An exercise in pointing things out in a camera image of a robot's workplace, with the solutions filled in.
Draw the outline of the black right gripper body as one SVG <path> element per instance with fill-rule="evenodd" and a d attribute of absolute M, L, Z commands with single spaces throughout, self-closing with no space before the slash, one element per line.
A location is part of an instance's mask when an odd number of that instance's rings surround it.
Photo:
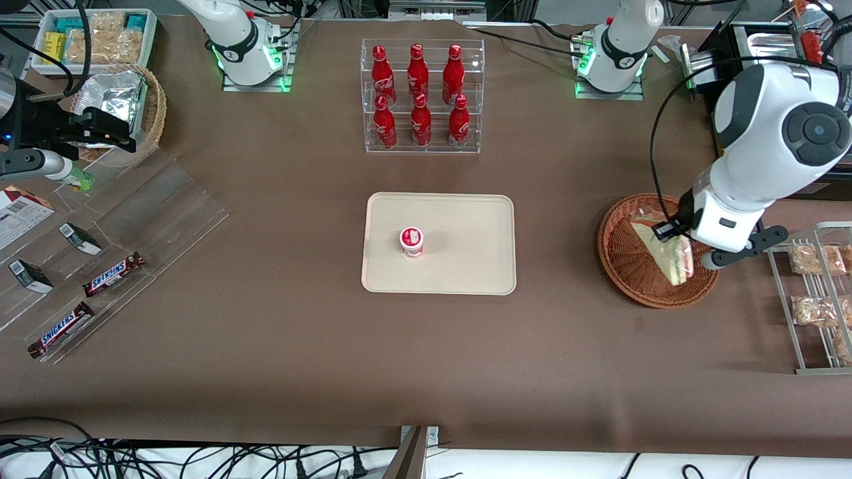
<path fill-rule="evenodd" d="M 39 148 L 82 138 L 82 128 L 73 124 L 72 113 L 62 109 L 56 101 L 33 102 L 30 96 L 31 93 L 2 94 L 2 145 Z"/>

